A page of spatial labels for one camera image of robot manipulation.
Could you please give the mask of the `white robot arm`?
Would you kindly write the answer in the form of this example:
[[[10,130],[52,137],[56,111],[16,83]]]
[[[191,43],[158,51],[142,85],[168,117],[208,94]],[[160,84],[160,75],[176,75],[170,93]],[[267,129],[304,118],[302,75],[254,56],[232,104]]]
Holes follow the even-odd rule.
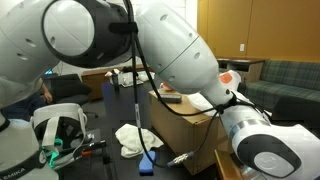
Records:
[[[138,54],[176,91],[200,93],[220,113],[234,152],[268,179],[319,180],[320,141],[301,125],[271,124],[218,77],[197,32],[164,4],[136,13],[104,0],[10,0],[0,18],[1,104],[35,91],[59,62],[83,68]]]

